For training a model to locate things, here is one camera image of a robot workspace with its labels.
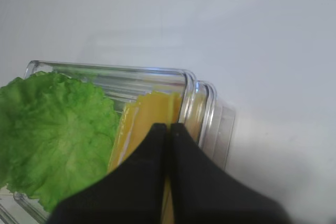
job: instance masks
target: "transparent glass dish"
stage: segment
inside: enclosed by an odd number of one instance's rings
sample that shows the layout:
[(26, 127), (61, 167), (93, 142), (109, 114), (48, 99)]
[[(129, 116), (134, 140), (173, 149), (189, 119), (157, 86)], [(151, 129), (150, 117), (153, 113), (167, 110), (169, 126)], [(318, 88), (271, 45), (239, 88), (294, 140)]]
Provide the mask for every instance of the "transparent glass dish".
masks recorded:
[[(39, 71), (63, 73), (92, 82), (114, 100), (114, 109), (122, 114), (125, 104), (152, 92), (179, 94), (181, 105), (177, 122), (184, 123), (190, 135), (215, 164), (224, 169), (235, 112), (217, 98), (208, 82), (182, 69), (135, 68), (73, 63), (32, 61), (25, 78)], [(0, 223), (44, 223), (48, 213), (24, 194), (0, 190)]]

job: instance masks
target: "lettuce leaf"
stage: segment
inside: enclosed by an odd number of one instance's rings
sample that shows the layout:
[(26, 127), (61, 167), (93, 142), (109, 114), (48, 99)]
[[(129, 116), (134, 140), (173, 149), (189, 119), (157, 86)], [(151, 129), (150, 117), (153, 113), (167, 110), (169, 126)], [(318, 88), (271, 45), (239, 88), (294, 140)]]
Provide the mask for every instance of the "lettuce leaf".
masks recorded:
[(107, 173), (119, 117), (92, 83), (39, 72), (0, 88), (0, 188), (47, 211)]

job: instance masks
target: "white background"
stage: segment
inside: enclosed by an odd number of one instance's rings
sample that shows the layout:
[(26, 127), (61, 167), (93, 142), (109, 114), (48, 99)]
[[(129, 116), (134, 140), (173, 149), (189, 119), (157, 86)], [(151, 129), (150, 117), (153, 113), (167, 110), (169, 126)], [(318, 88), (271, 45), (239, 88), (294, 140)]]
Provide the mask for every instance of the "white background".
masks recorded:
[(192, 70), (237, 109), (227, 171), (328, 223), (335, 18), (336, 0), (0, 0), (0, 86), (32, 59)]

